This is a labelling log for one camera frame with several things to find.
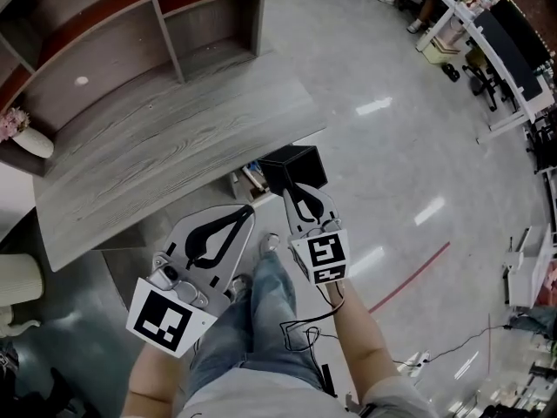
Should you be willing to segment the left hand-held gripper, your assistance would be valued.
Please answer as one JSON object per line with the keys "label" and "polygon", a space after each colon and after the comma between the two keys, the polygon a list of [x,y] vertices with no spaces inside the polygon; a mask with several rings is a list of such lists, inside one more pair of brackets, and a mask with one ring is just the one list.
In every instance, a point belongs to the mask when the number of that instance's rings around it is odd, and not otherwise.
{"label": "left hand-held gripper", "polygon": [[255,225],[250,205],[221,205],[182,218],[140,278],[126,329],[180,358],[231,304],[224,293]]}

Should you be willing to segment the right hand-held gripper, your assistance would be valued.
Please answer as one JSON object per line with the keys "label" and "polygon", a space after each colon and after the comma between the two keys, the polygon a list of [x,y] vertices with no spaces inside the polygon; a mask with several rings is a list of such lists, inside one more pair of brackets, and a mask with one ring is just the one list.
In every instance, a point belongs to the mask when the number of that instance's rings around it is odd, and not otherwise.
{"label": "right hand-held gripper", "polygon": [[[310,220],[301,214],[296,194],[319,226],[309,230]],[[282,197],[290,231],[299,233],[289,238],[289,248],[309,283],[327,285],[345,279],[350,266],[348,233],[337,219],[332,198],[307,184],[285,188]]]}

